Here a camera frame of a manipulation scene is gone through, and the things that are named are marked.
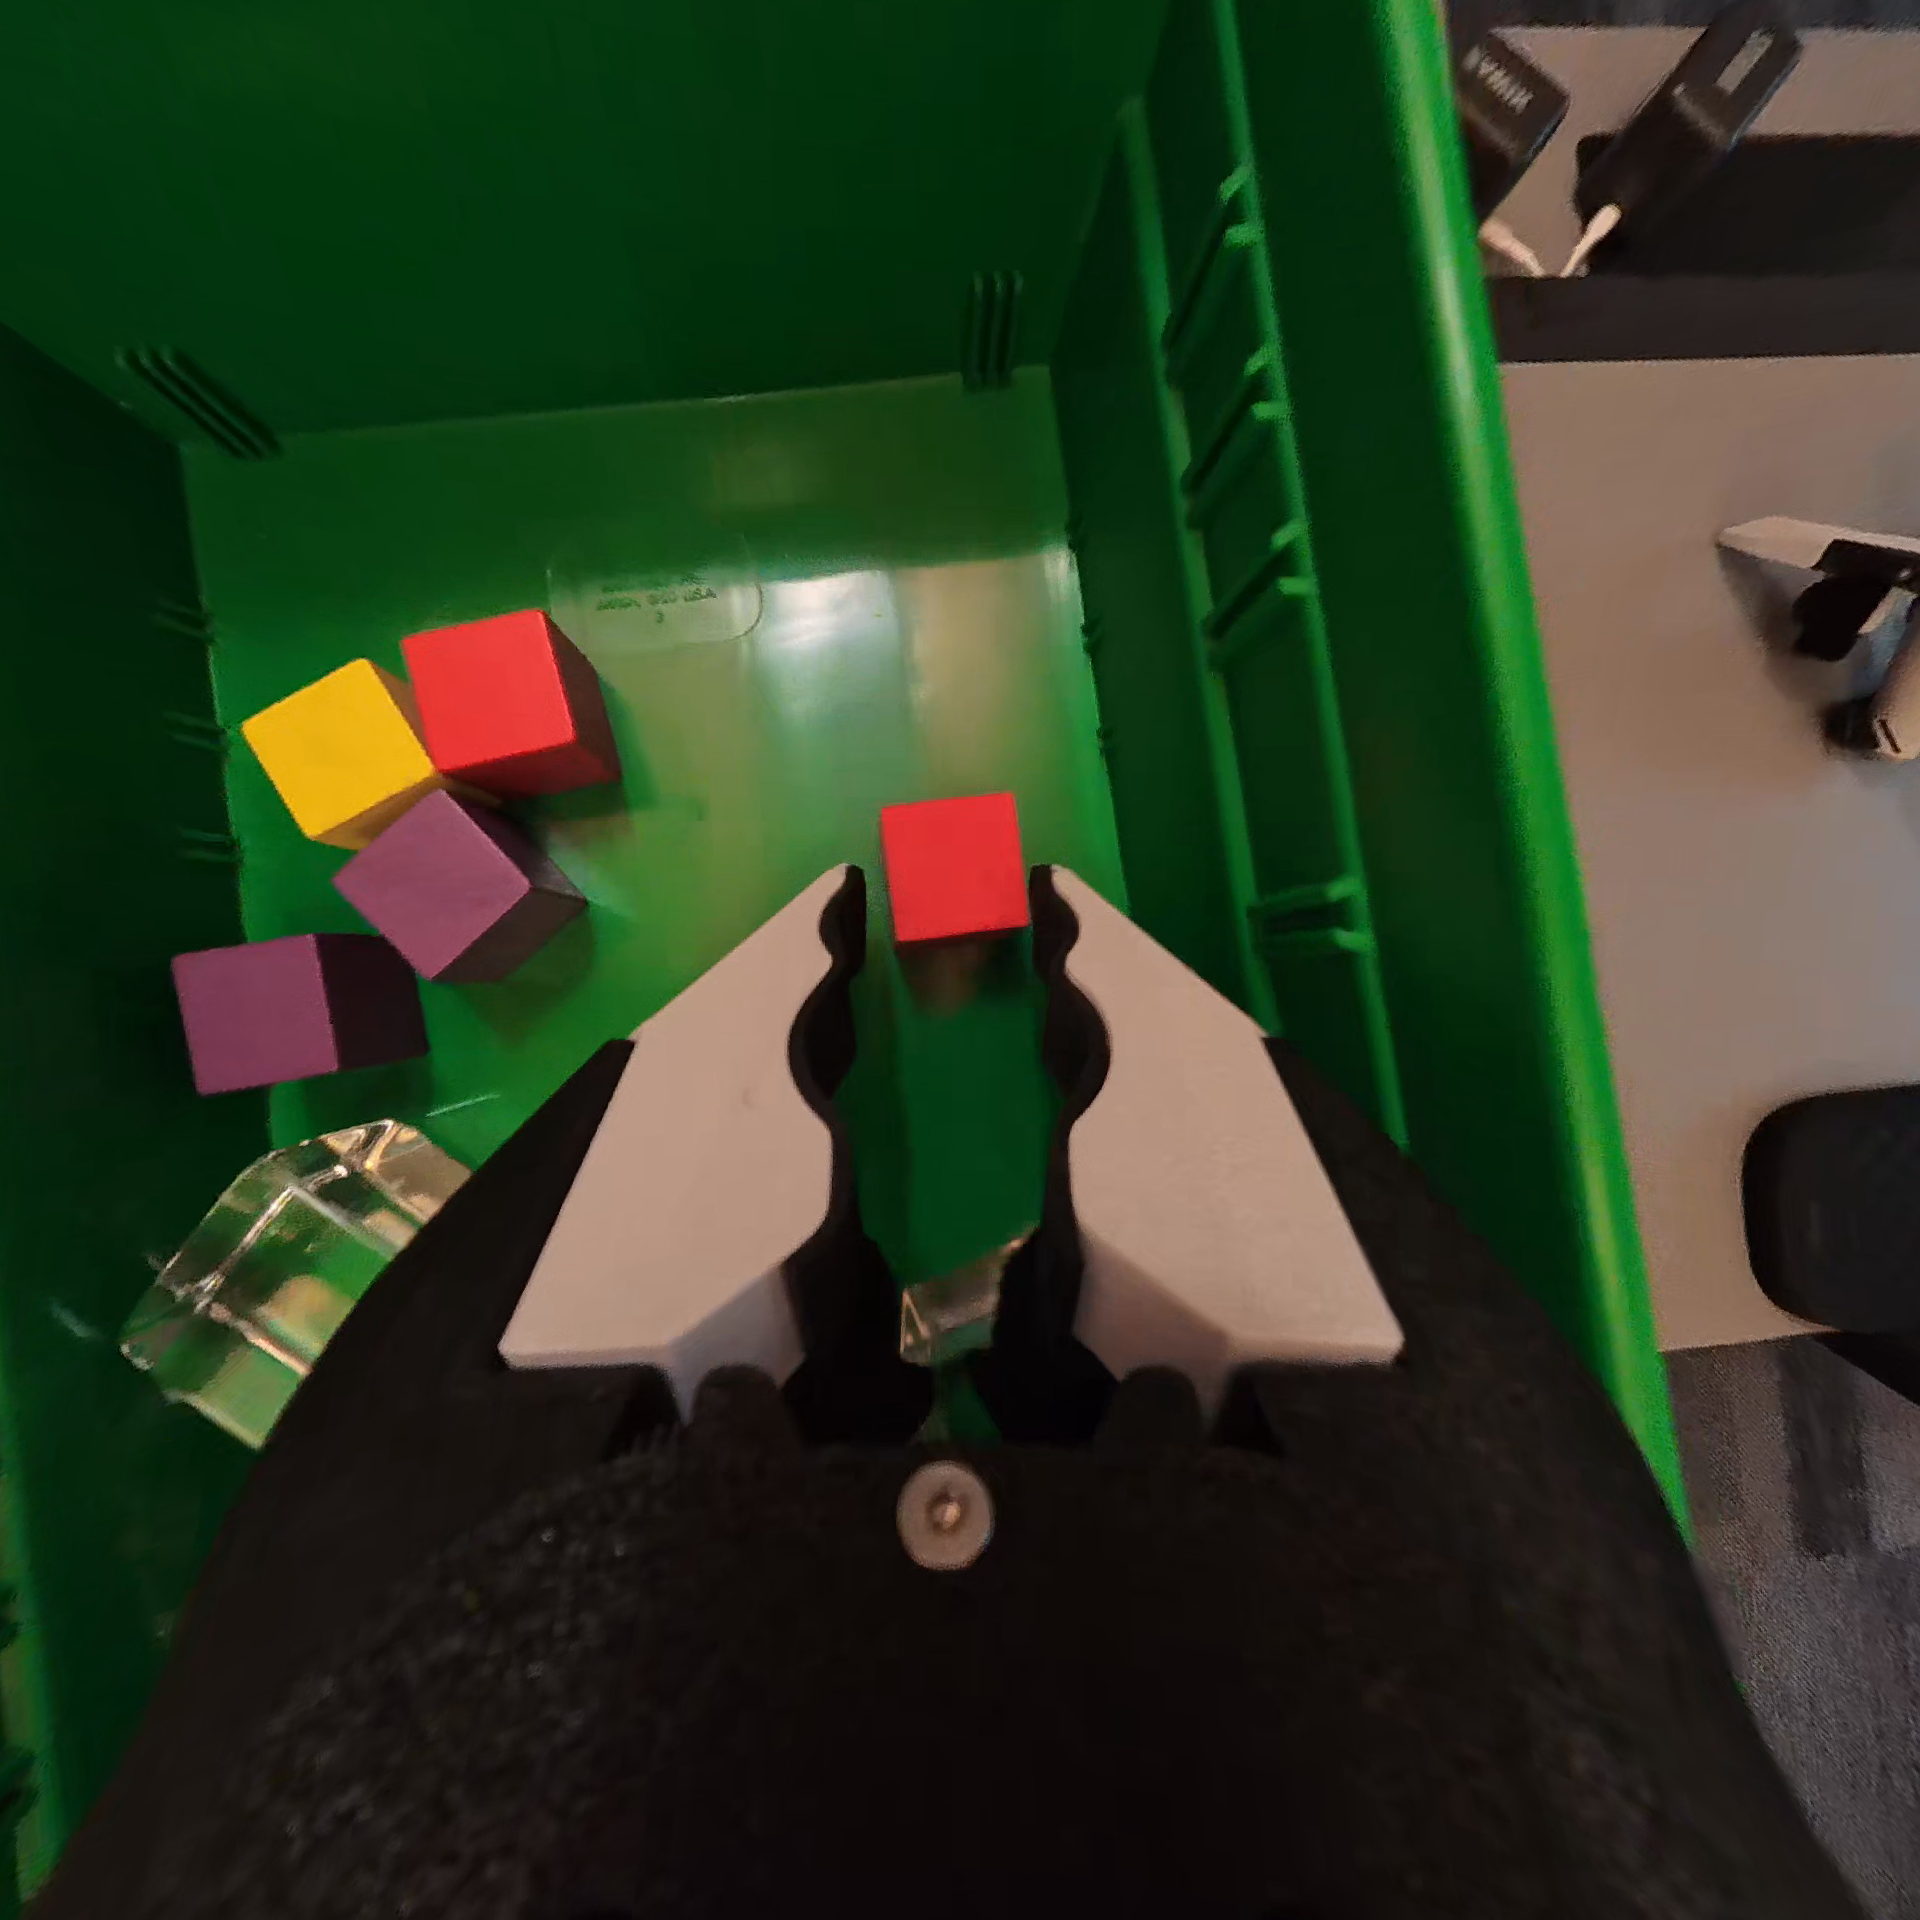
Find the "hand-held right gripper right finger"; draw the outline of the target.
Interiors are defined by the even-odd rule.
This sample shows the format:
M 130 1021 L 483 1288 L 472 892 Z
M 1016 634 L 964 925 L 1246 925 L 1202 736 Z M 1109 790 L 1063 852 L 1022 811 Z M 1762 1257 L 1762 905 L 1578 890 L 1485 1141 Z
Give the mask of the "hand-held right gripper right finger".
M 1385 1368 L 1402 1323 L 1252 1019 L 1091 882 L 1030 874 L 1064 1085 L 1071 1336 L 1215 1412 L 1243 1370 Z

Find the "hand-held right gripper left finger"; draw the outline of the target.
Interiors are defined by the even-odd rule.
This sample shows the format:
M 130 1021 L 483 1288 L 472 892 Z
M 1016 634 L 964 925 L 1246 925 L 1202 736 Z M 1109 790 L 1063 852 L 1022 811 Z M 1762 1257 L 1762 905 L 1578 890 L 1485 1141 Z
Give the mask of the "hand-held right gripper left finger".
M 633 1031 L 633 1048 L 498 1337 L 517 1370 L 709 1376 L 804 1362 L 788 1278 L 828 1226 L 837 1143 L 797 1036 L 860 964 L 866 880 L 834 863 Z

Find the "clear acrylic cube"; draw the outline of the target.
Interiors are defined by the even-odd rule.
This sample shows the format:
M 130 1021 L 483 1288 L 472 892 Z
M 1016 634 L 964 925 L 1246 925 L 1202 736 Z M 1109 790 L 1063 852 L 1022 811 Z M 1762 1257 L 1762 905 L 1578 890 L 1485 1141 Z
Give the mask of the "clear acrylic cube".
M 898 1356 L 910 1365 L 943 1370 L 985 1349 L 994 1337 L 1003 1278 L 1038 1226 L 939 1273 L 898 1288 Z
M 166 1402 L 263 1450 L 352 1308 L 469 1177 L 397 1117 L 271 1150 L 160 1264 L 120 1356 Z

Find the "purple wooden cube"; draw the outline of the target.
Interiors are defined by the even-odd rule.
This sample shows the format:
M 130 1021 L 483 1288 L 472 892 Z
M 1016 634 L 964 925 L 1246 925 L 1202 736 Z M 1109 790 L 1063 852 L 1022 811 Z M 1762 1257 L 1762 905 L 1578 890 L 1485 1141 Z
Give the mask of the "purple wooden cube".
M 429 1051 L 421 979 L 372 931 L 304 931 L 171 958 L 202 1095 L 271 1090 Z
M 589 911 L 517 817 L 433 790 L 348 855 L 335 887 L 422 979 L 494 986 Z

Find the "red wooden cube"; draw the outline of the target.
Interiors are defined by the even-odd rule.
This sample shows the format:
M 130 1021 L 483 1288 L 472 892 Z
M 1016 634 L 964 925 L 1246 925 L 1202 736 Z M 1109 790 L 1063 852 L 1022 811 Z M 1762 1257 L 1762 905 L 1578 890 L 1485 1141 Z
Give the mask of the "red wooden cube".
M 879 836 L 901 947 L 988 942 L 1030 924 L 1013 790 L 885 803 Z
M 605 680 L 540 609 L 492 614 L 400 641 L 436 767 L 506 801 L 621 779 Z

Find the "yellow wooden cube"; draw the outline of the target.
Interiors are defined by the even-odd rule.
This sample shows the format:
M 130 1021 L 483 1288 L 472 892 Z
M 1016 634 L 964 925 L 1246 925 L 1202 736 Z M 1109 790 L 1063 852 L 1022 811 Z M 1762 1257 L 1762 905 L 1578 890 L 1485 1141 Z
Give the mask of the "yellow wooden cube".
M 242 738 L 299 829 L 340 852 L 369 847 L 449 785 L 422 738 L 412 687 L 369 657 L 254 712 Z

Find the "green plastic bin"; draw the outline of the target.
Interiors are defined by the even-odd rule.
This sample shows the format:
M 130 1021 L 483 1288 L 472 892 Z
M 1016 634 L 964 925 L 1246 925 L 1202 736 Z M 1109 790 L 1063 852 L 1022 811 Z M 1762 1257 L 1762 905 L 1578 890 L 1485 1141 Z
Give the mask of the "green plastic bin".
M 483 1159 L 879 807 L 1276 1024 L 1686 1518 L 1434 4 L 5 4 L 5 1916 L 251 1455 L 119 1349 L 274 1136 Z M 240 720 L 546 604 L 605 885 L 433 1053 L 195 1092 L 347 925 Z

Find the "light grey desk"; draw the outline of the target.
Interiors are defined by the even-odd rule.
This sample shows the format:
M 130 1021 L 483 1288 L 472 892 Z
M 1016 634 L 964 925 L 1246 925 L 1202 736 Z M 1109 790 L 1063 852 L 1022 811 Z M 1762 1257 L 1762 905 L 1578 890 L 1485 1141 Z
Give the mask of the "light grey desk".
M 1914 1397 L 1916 1332 L 1777 1308 L 1744 1233 L 1767 1113 L 1919 1068 L 1916 761 L 1826 743 L 1805 578 L 1716 546 L 1916 538 L 1916 29 L 1800 42 L 1660 224 L 1486 290 L 1659 1345 L 1816 1332 Z

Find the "black oval pad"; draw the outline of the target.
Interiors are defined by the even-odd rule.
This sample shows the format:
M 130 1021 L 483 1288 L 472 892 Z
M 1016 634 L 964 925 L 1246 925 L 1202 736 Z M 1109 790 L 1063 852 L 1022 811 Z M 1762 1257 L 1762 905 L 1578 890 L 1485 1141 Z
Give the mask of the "black oval pad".
M 1749 1264 L 1781 1309 L 1845 1334 L 1919 1329 L 1919 1085 L 1767 1113 L 1740 1159 Z

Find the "small black box device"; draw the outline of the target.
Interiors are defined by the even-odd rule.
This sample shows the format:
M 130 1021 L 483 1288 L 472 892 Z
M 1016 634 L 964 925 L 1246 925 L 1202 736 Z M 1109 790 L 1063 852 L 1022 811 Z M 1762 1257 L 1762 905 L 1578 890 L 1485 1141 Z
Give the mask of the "small black box device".
M 1470 204 L 1493 217 L 1561 129 L 1570 94 L 1498 32 L 1453 47 Z

